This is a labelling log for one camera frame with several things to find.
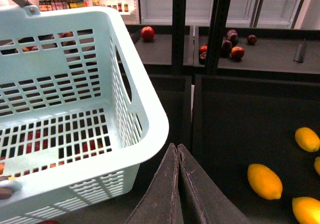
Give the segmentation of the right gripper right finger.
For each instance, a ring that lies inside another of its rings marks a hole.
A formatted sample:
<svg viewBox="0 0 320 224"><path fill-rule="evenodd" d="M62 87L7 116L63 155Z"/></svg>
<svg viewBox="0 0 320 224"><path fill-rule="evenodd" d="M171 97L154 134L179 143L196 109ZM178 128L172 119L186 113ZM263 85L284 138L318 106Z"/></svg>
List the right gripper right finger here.
<svg viewBox="0 0 320 224"><path fill-rule="evenodd" d="M177 147L178 189L184 223L250 223L223 194L187 148Z"/></svg>

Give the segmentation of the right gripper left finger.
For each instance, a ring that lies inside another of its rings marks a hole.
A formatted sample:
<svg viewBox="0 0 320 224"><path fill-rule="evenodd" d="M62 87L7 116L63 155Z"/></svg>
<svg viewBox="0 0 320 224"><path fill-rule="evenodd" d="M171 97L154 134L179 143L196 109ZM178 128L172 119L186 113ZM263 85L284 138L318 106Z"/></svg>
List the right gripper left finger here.
<svg viewBox="0 0 320 224"><path fill-rule="evenodd" d="M147 191L126 223L183 223L178 176L178 152L171 143Z"/></svg>

